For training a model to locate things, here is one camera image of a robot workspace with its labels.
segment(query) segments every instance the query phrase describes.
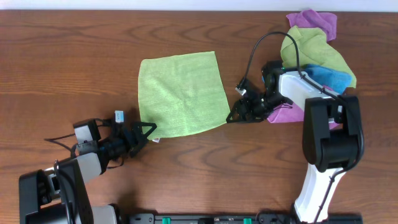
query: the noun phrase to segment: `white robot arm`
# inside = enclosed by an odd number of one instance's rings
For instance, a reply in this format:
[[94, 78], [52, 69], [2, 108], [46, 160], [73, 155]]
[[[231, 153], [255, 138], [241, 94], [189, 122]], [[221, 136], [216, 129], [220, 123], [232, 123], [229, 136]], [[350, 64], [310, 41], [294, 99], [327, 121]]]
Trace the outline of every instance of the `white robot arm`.
[[[262, 75], [266, 92], [259, 94], [244, 78], [243, 84], [237, 87], [243, 98], [235, 103], [226, 121], [260, 122], [284, 103], [295, 103], [303, 109], [303, 152], [308, 171], [294, 209], [301, 222], [325, 220], [337, 183], [361, 157], [358, 99], [339, 96], [313, 81], [305, 72], [282, 68], [281, 62], [267, 63]], [[343, 124], [343, 128], [329, 130], [328, 123], [332, 122]]]
[[[287, 72], [280, 76], [279, 78], [279, 91], [284, 97], [289, 98], [302, 110], [305, 109], [305, 100], [308, 98], [331, 98], [330, 96], [321, 93], [314, 86], [310, 85], [304, 79], [302, 79], [298, 72]], [[330, 90], [331, 94], [337, 96], [338, 93]], [[303, 189], [300, 196], [296, 199], [294, 203], [294, 209], [297, 213], [298, 218], [301, 222], [311, 223], [314, 221], [319, 210], [319, 206], [322, 204], [323, 197], [326, 194], [327, 188], [329, 186], [330, 177], [343, 170], [343, 168], [331, 168], [324, 172], [319, 172], [315, 165], [308, 163], [307, 175], [305, 176], [305, 181]], [[333, 193], [337, 187], [339, 180], [345, 174], [342, 173], [338, 175], [335, 179], [335, 183], [332, 185], [330, 192], [327, 196], [326, 202], [320, 212], [318, 221], [322, 221], [328, 218], [328, 207]]]

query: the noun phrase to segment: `green connector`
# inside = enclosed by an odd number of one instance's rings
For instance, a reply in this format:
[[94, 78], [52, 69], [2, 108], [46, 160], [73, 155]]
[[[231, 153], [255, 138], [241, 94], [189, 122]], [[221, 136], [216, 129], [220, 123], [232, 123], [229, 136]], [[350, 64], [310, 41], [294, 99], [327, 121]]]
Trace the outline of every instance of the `green connector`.
[[171, 218], [163, 218], [162, 219], [162, 224], [171, 224], [172, 219]]
[[244, 218], [243, 224], [251, 224], [251, 218]]

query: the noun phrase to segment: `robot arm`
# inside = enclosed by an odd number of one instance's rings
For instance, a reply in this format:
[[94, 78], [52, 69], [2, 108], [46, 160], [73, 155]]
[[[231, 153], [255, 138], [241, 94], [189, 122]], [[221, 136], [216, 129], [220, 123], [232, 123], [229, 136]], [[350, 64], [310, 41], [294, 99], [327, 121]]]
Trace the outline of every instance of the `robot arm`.
[[[339, 96], [345, 102], [342, 105], [330, 96], [337, 97], [338, 93], [301, 73], [306, 79], [296, 69], [282, 68], [281, 62], [267, 63], [262, 69], [266, 92], [259, 94], [245, 80], [244, 88], [240, 89], [243, 99], [235, 103], [226, 121], [260, 122], [284, 103], [295, 103], [304, 110], [302, 144], [308, 170], [294, 209], [301, 222], [313, 223], [315, 219], [320, 222], [328, 218], [330, 200], [345, 174], [342, 170], [358, 158], [361, 120], [357, 97]], [[328, 123], [332, 122], [342, 124], [343, 128], [329, 130]]]
[[[37, 170], [19, 178], [19, 213], [21, 224], [95, 223], [121, 224], [123, 216], [115, 205], [91, 207], [85, 184], [107, 170], [110, 160], [129, 154], [134, 157], [148, 142], [156, 124], [135, 122], [127, 127], [115, 113], [113, 119], [102, 121], [111, 134], [101, 139], [96, 121], [90, 119], [74, 124], [79, 156], [62, 161], [46, 170]], [[145, 134], [143, 126], [151, 127]], [[53, 200], [60, 203], [43, 207]]]

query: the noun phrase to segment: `white wall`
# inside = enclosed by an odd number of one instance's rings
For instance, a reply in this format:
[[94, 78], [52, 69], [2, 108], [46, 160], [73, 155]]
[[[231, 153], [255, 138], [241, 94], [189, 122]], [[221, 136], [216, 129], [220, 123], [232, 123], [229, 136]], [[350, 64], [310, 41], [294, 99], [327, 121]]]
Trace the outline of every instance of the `white wall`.
[[0, 9], [398, 12], [398, 0], [0, 0]]

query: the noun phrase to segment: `pile of cloths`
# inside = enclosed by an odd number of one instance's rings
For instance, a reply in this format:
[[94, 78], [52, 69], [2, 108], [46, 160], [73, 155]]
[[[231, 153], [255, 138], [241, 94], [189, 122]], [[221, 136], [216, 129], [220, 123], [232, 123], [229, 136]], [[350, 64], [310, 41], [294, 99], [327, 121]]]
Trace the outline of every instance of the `pile of cloths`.
[[[286, 16], [290, 28], [288, 34], [297, 43], [300, 66], [317, 83], [343, 94], [347, 87], [356, 87], [354, 73], [344, 58], [327, 41], [336, 38], [337, 16], [305, 10]], [[282, 43], [280, 55], [284, 67], [296, 66], [296, 52], [293, 42], [286, 37]], [[271, 123], [303, 121], [304, 111], [296, 104], [291, 108], [281, 108], [268, 117]]]

